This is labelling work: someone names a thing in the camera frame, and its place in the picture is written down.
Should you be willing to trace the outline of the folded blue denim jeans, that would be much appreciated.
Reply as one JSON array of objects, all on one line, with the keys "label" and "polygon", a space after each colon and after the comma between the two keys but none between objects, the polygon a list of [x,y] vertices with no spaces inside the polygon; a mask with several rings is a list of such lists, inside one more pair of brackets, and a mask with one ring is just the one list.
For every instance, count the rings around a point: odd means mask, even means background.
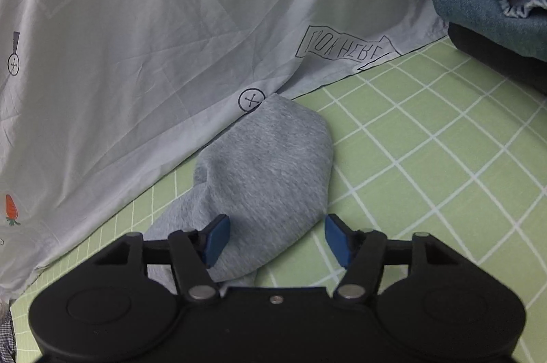
[{"label": "folded blue denim jeans", "polygon": [[432,0],[446,22],[482,35],[523,57],[546,60],[546,9],[526,17],[510,17],[498,0]]}]

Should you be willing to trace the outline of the light grey printed sheet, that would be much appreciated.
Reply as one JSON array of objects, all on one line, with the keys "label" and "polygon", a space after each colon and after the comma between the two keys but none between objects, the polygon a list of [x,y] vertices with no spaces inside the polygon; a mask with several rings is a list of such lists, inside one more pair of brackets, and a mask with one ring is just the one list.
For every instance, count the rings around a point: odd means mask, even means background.
[{"label": "light grey printed sheet", "polygon": [[1,0],[1,298],[232,122],[442,37],[431,0]]}]

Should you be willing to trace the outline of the folded black garment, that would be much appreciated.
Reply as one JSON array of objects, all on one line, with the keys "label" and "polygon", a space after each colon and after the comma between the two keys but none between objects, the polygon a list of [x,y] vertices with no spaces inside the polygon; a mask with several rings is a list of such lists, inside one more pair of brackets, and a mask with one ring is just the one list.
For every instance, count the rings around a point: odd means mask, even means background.
[{"label": "folded black garment", "polygon": [[447,23],[448,35],[458,49],[491,69],[517,82],[522,82],[542,94],[546,93],[546,60],[520,56],[482,35],[462,26]]}]

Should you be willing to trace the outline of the blue plaid shirt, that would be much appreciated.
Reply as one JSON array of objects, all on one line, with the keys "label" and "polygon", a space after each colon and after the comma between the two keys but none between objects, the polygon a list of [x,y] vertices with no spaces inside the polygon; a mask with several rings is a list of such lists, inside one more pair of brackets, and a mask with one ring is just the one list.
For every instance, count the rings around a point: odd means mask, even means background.
[{"label": "blue plaid shirt", "polygon": [[15,363],[17,345],[9,306],[2,303],[0,313],[0,362]]}]

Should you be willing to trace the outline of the grey knit garment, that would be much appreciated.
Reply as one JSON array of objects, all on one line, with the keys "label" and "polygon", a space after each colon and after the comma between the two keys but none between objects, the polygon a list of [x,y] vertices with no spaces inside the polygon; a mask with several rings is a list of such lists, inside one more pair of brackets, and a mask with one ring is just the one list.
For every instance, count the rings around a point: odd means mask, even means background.
[{"label": "grey knit garment", "polygon": [[321,115],[271,95],[198,154],[192,188],[144,238],[201,230],[225,214],[230,239],[209,273],[224,286],[251,286],[325,215],[333,156]]}]

